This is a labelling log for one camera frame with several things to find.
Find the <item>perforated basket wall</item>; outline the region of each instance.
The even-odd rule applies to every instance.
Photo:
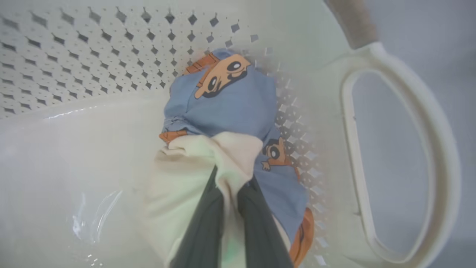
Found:
[[[276,79],[276,124],[309,189],[315,241],[304,267],[326,265],[325,181],[303,107],[285,64],[247,14],[169,7],[21,6],[2,8],[0,119],[76,100],[168,91],[209,51],[235,50]]]

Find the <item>cartoon character print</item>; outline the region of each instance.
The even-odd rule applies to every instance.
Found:
[[[165,143],[169,144],[171,141],[175,140],[178,137],[188,135],[187,131],[188,129],[186,127],[179,131],[166,131],[161,133],[159,135],[159,138],[161,138]]]
[[[291,165],[291,160],[286,155],[283,137],[270,139],[263,148],[263,154],[269,157],[267,161],[261,162],[264,170],[271,170],[272,165]]]
[[[313,238],[314,217],[312,216],[312,211],[306,207],[304,218],[296,232],[293,245],[289,250],[289,256],[294,263],[294,267],[299,267],[304,260],[306,253],[311,248]]]
[[[247,68],[250,65],[245,58],[238,54],[219,61],[213,53],[209,53],[187,68],[188,73],[194,73],[209,67],[197,84],[198,89],[195,92],[195,99],[217,96],[227,86],[245,78],[248,74]]]

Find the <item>cartoon face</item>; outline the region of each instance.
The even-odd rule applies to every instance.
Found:
[[[245,58],[238,54],[219,61],[205,74],[205,79],[202,78],[198,83],[195,98],[215,97],[227,86],[245,78],[248,74],[247,67],[250,65]]]
[[[286,152],[284,148],[284,139],[270,139],[268,144],[263,148],[263,154],[274,159],[278,163],[286,162]]]

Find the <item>gray wall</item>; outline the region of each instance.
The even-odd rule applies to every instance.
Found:
[[[476,1],[366,0],[380,40],[432,89],[453,128],[462,166],[460,213],[431,268],[476,263]],[[426,166],[403,107],[375,77],[354,92],[372,211],[381,240],[408,251],[426,205]]]

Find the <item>blue fabric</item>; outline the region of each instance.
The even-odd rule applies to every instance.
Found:
[[[212,53],[223,64],[228,64],[224,59],[235,55],[225,49]],[[256,71],[239,55],[228,61],[234,62],[228,66],[216,65],[207,75],[207,70],[203,70],[178,77],[174,81],[170,88],[170,100],[165,106],[166,119],[162,132],[186,130],[189,135],[203,134],[211,137],[230,131],[262,140],[264,148],[256,159],[254,174],[271,212],[293,243],[304,217],[308,197],[304,187],[298,182],[295,169],[284,164],[289,161],[287,158],[284,161],[284,143],[280,140],[280,133],[274,123],[277,112],[274,81]],[[237,66],[240,67],[239,72],[228,71]],[[203,83],[205,91],[214,85],[214,89],[221,88],[208,90],[208,95],[204,93],[197,98],[199,81],[203,77],[208,78]]]

